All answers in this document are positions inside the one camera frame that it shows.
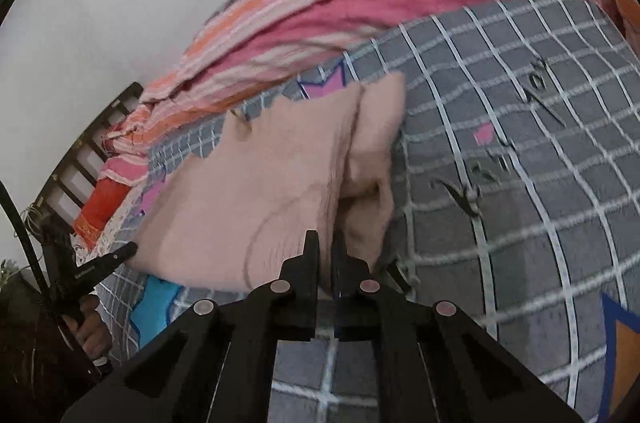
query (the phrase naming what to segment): red fabric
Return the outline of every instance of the red fabric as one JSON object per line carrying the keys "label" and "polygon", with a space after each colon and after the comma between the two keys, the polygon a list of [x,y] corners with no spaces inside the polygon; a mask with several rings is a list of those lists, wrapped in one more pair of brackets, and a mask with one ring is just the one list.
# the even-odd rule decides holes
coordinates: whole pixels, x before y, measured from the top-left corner
{"label": "red fabric", "polygon": [[116,183],[105,178],[98,181],[89,200],[86,202],[80,215],[74,222],[74,230],[84,239],[89,250],[94,249],[95,243],[131,187],[126,184]]}

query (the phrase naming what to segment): grey fabric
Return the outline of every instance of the grey fabric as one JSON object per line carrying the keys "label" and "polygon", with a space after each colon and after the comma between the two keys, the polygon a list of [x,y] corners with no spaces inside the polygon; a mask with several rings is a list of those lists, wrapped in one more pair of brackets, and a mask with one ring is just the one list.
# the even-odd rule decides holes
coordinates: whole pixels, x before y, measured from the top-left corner
{"label": "grey fabric", "polygon": [[[400,24],[299,79],[337,63],[354,80],[406,75],[385,256],[407,266],[412,299],[458,304],[589,420],[604,376],[599,292],[640,306],[640,78],[620,33],[583,0],[489,2]],[[277,94],[302,99],[292,79],[243,108],[255,117]],[[151,155],[149,184],[190,152],[206,157],[221,130],[216,116],[173,133]],[[479,192],[481,219],[441,182]],[[131,215],[114,247],[139,223]],[[121,267],[98,288],[118,360],[138,349],[128,315],[145,279]],[[202,297],[238,294],[183,288],[170,318]],[[329,324],[315,342],[279,345],[270,421],[376,420],[370,347],[335,342]]]}

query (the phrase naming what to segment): folded cloth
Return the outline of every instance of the folded cloth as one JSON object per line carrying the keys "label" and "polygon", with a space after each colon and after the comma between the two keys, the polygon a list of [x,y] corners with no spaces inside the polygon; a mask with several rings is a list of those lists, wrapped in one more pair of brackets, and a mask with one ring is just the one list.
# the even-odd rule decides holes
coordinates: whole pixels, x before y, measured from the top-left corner
{"label": "folded cloth", "polygon": [[339,211],[350,253],[373,267],[393,212],[389,151],[403,114],[399,72],[310,101],[276,98],[251,122],[227,113],[209,157],[188,157],[167,179],[129,265],[189,287],[250,291],[276,279],[314,229],[327,287]]}

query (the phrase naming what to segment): finger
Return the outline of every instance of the finger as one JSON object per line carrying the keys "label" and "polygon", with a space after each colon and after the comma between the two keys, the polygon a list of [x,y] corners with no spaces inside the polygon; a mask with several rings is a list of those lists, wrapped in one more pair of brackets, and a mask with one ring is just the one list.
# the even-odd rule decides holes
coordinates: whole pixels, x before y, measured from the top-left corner
{"label": "finger", "polygon": [[68,327],[72,333],[75,333],[78,330],[78,321],[68,315],[62,315],[62,319],[65,321],[66,327]]}
{"label": "finger", "polygon": [[98,359],[100,356],[104,356],[111,348],[111,335],[108,331],[101,331],[99,333],[92,334],[84,345],[84,349],[87,356],[90,359]]}
{"label": "finger", "polygon": [[80,298],[80,310],[82,313],[87,311],[95,311],[100,304],[100,299],[97,295],[85,295]]}
{"label": "finger", "polygon": [[102,319],[96,311],[91,311],[87,314],[84,324],[78,329],[77,337],[83,342],[86,341],[102,324]]}

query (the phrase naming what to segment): pink towel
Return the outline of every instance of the pink towel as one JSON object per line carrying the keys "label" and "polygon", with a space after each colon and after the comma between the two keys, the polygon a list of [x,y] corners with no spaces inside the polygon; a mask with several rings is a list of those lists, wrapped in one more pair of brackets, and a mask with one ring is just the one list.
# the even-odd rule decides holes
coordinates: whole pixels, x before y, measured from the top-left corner
{"label": "pink towel", "polygon": [[328,289],[335,221],[349,252],[373,267],[393,212],[389,152],[403,114],[398,72],[311,101],[276,98],[252,122],[227,113],[209,157],[188,157],[167,179],[129,265],[189,287],[250,291],[276,279],[315,229]]}

